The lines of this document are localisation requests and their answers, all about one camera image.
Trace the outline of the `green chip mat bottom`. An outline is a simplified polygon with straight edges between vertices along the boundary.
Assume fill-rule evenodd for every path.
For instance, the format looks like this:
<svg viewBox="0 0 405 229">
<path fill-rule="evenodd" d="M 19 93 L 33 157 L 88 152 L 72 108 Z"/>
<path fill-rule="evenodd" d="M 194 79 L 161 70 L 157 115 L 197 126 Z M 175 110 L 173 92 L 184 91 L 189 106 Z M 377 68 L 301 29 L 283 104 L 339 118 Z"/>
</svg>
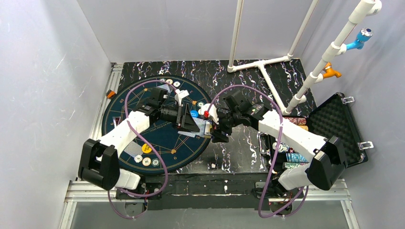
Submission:
<svg viewBox="0 0 405 229">
<path fill-rule="evenodd" d="M 154 167 L 159 167 L 160 166 L 160 160 L 155 158 L 151 161 L 151 165 Z"/>
</svg>

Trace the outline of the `blue backed card mat bottom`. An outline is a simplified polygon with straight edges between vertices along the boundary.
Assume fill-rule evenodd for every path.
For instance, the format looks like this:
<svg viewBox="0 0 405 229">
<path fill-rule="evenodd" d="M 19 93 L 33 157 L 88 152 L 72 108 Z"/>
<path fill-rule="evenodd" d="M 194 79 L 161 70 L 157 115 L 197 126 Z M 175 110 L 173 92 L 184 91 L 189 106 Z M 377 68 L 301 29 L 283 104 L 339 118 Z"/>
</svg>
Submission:
<svg viewBox="0 0 405 229">
<path fill-rule="evenodd" d="M 131 157 L 136 157 L 143 154 L 142 147 L 133 141 L 124 149 L 124 152 Z"/>
</svg>

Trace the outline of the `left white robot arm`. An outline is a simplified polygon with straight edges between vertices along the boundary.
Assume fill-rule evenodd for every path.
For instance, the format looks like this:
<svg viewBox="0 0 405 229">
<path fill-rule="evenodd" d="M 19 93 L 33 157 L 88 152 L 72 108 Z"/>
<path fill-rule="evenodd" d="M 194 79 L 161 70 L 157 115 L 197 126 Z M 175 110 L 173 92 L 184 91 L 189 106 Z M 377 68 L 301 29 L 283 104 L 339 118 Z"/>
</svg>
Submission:
<svg viewBox="0 0 405 229">
<path fill-rule="evenodd" d="M 119 156 L 124 149 L 155 122 L 162 120 L 174 124 L 180 131 L 198 132 L 200 129 L 182 99 L 186 90 L 176 89 L 175 104 L 165 104 L 169 92 L 161 87 L 151 90 L 151 95 L 141 99 L 117 127 L 98 140 L 87 139 L 82 148 L 78 177 L 104 190 L 125 188 L 135 190 L 140 176 L 120 168 Z"/>
</svg>

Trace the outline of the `white chip mat bottom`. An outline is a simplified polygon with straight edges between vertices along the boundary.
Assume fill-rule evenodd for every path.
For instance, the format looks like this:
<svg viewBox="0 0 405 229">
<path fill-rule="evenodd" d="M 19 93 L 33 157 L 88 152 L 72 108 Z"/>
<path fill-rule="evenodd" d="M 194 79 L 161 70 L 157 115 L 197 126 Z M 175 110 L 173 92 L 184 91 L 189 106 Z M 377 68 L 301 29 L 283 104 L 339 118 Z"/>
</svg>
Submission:
<svg viewBox="0 0 405 229">
<path fill-rule="evenodd" d="M 142 155 L 136 155 L 136 156 L 134 157 L 135 163 L 140 163 L 140 162 L 142 162 L 142 160 L 143 160 Z"/>
</svg>

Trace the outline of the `yellow chip mat bottom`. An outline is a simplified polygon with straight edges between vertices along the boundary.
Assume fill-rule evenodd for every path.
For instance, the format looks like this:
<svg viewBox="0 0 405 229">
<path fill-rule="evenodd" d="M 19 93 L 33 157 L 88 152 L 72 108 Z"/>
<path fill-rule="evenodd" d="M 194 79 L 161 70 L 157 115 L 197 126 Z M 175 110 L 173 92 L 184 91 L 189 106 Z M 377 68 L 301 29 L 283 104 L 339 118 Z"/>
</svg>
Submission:
<svg viewBox="0 0 405 229">
<path fill-rule="evenodd" d="M 150 166 L 150 164 L 151 164 L 151 159 L 150 159 L 149 157 L 143 158 L 142 164 L 143 164 L 143 166 L 145 166 L 145 167 Z"/>
</svg>

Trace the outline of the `yellow dealer button disc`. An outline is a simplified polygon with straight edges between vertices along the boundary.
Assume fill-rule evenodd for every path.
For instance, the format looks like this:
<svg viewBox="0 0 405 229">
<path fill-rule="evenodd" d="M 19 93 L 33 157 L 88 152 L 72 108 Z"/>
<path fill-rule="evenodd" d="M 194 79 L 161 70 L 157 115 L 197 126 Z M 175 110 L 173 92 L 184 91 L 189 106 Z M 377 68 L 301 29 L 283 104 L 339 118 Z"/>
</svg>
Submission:
<svg viewBox="0 0 405 229">
<path fill-rule="evenodd" d="M 142 153 L 144 153 L 144 154 L 149 154 L 152 152 L 152 149 L 148 144 L 144 144 L 142 146 L 141 150 L 142 150 Z"/>
</svg>

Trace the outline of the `blue backed card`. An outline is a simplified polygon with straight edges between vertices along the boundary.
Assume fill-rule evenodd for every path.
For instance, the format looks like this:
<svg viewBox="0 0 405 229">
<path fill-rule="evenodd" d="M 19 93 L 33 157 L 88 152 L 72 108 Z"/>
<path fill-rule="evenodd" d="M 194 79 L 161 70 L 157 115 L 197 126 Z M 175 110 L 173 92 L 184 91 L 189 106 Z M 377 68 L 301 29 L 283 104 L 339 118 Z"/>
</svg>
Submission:
<svg viewBox="0 0 405 229">
<path fill-rule="evenodd" d="M 194 117 L 193 120 L 197 124 L 199 131 L 197 132 L 186 132 L 186 131 L 178 131 L 178 134 L 180 135 L 185 135 L 189 137 L 203 137 L 205 135 L 205 126 L 206 126 L 206 121 L 197 117 Z"/>
</svg>

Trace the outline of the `playing card deck box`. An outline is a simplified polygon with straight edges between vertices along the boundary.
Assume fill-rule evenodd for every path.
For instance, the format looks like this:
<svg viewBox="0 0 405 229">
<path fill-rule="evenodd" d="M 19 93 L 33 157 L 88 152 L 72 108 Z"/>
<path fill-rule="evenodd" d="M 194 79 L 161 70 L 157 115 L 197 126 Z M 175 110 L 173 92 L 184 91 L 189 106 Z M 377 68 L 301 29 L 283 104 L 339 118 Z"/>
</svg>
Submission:
<svg viewBox="0 0 405 229">
<path fill-rule="evenodd" d="M 210 121 L 205 121 L 204 124 L 204 137 L 211 137 L 212 136 L 212 123 Z"/>
</svg>

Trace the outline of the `blue backed card mat top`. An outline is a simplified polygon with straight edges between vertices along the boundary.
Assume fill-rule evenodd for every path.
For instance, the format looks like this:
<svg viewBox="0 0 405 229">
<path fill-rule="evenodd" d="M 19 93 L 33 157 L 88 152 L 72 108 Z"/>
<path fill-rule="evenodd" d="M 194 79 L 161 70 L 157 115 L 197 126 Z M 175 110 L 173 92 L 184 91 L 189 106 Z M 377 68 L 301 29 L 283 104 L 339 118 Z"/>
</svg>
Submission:
<svg viewBox="0 0 405 229">
<path fill-rule="evenodd" d="M 173 88 L 169 84 L 162 84 L 157 87 L 168 91 L 169 94 L 173 91 Z"/>
</svg>

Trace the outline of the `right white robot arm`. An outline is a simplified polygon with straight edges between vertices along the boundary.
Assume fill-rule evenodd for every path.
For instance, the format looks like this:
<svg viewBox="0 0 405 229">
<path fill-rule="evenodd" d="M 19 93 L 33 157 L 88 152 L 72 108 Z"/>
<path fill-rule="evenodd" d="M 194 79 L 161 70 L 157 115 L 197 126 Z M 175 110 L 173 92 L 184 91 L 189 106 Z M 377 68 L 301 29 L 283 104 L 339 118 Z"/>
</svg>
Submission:
<svg viewBox="0 0 405 229">
<path fill-rule="evenodd" d="M 232 128 L 238 125 L 250 126 L 273 137 L 298 151 L 307 160 L 304 166 L 286 169 L 273 179 L 281 190 L 314 185 L 330 190 L 335 181 L 347 168 L 342 141 L 332 136 L 323 136 L 304 130 L 280 116 L 276 109 L 266 103 L 251 103 L 241 91 L 224 98 L 228 107 L 226 113 L 218 112 L 211 104 L 201 107 L 204 118 L 211 120 L 212 142 L 228 142 Z"/>
</svg>

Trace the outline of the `blue dealer button disc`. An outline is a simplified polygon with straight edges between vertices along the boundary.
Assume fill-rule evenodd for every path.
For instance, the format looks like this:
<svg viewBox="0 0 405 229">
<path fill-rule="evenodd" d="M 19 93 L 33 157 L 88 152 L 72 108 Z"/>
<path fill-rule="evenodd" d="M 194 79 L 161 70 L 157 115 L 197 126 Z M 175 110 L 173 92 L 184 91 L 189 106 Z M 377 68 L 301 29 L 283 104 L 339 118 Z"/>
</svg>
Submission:
<svg viewBox="0 0 405 229">
<path fill-rule="evenodd" d="M 191 113 L 193 118 L 198 118 L 199 117 L 199 113 L 197 111 L 195 111 L 195 110 L 191 110 L 190 113 Z"/>
</svg>

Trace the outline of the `blue backed card mat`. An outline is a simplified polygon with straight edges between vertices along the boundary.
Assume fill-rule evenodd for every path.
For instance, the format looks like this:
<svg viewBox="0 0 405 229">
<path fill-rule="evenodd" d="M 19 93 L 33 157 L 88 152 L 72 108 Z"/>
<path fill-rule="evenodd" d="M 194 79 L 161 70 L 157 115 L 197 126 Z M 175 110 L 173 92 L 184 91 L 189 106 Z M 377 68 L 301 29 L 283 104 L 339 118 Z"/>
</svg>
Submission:
<svg viewBox="0 0 405 229">
<path fill-rule="evenodd" d="M 173 91 L 173 88 L 169 84 L 162 84 L 157 87 L 168 91 L 169 94 Z"/>
<path fill-rule="evenodd" d="M 136 157 L 143 154 L 142 147 L 133 141 L 124 149 L 124 152 L 131 157 Z"/>
</svg>

